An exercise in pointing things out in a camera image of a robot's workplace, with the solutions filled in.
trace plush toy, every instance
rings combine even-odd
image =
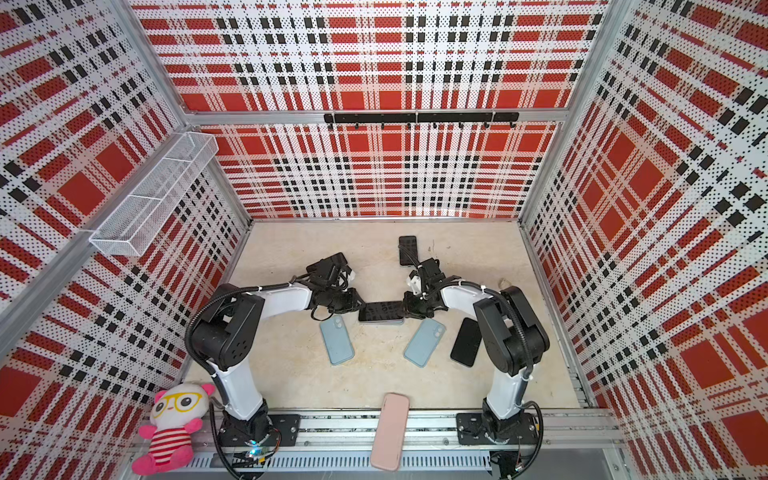
[[[151,440],[149,453],[131,466],[137,475],[152,475],[183,467],[192,460],[191,433],[203,428],[200,417],[208,411],[213,384],[182,383],[154,396],[149,421],[139,428],[143,439]]]

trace yellow glasses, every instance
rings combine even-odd
[[[159,403],[152,409],[152,416],[160,416],[171,405],[170,400],[173,399],[173,406],[179,412],[189,412],[193,409],[202,399],[203,396],[196,392],[179,392],[173,395],[164,396],[160,399]]]

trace pink phone case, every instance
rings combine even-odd
[[[382,405],[371,450],[372,467],[388,472],[394,472],[400,468],[402,442],[406,437],[410,405],[411,402],[406,396],[397,393],[384,395],[384,405]]]

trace perforated panel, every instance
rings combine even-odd
[[[252,217],[516,217],[555,123],[206,127]]]
[[[0,11],[0,310],[176,127],[106,2]]]
[[[768,2],[639,2],[531,228],[648,478],[768,475]]]
[[[131,0],[192,111],[564,107],[608,1]]]
[[[203,172],[141,258],[94,255],[5,358],[0,477],[116,472],[243,234],[221,198]]]

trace wall-mounted basket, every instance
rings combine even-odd
[[[91,235],[91,243],[107,255],[143,255],[184,193],[218,151],[213,135],[183,133]]]

